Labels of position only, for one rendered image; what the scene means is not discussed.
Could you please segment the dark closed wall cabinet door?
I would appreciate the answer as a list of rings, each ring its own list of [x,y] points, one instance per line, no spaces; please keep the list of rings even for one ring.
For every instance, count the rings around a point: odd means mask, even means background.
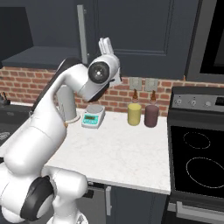
[[[180,80],[199,0],[97,0],[99,34],[111,40],[123,76]]]

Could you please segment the dark base cabinet door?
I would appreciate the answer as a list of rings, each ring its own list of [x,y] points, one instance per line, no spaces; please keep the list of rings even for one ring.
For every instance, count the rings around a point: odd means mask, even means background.
[[[119,186],[112,187],[111,224],[162,224],[167,196]]]

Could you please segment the dark red canister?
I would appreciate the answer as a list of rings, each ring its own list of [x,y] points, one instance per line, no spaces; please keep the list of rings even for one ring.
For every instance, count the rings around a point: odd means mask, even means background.
[[[145,107],[144,125],[149,128],[154,128],[158,123],[159,108],[156,105],[148,105]]]

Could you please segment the white teal kitchen scale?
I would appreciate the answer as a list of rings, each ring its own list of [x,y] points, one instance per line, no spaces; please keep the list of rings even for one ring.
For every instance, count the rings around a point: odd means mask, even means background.
[[[88,105],[82,115],[81,126],[88,129],[98,129],[102,124],[104,116],[104,106],[97,104]]]

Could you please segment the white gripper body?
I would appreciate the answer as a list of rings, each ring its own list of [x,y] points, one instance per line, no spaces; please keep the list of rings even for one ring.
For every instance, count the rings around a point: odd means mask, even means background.
[[[113,54],[114,50],[109,38],[100,38],[98,42],[101,54]]]

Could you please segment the dark open wall cabinet door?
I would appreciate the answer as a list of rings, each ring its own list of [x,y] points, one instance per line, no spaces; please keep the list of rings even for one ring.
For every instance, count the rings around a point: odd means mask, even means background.
[[[77,5],[77,16],[80,33],[80,51],[81,58],[84,64],[88,63],[88,47],[86,39],[86,27],[85,27],[85,9],[83,4]]]

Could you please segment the black stove with hob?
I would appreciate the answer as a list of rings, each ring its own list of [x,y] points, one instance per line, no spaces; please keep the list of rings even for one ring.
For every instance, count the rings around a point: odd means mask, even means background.
[[[209,224],[178,218],[176,202],[224,213],[224,88],[174,87],[167,134],[171,175],[167,210],[175,222]]]

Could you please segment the small dark object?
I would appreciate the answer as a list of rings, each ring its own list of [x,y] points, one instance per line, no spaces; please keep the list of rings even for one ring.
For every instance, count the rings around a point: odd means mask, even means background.
[[[11,101],[6,97],[5,92],[0,93],[0,106],[8,106],[11,104]]]

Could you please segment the black microwave oven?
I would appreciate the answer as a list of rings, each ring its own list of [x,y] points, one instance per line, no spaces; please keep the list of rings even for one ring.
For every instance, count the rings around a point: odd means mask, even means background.
[[[185,77],[224,83],[224,0],[199,0]]]

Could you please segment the yellow canister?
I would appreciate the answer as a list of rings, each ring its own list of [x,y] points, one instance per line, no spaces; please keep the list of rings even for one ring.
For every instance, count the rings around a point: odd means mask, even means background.
[[[140,123],[142,107],[138,103],[128,105],[128,124],[136,126]]]

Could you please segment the dark open wall cabinet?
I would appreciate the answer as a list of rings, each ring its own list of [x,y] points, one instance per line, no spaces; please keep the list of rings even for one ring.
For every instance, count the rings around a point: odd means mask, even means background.
[[[0,0],[0,68],[81,58],[76,0]]]

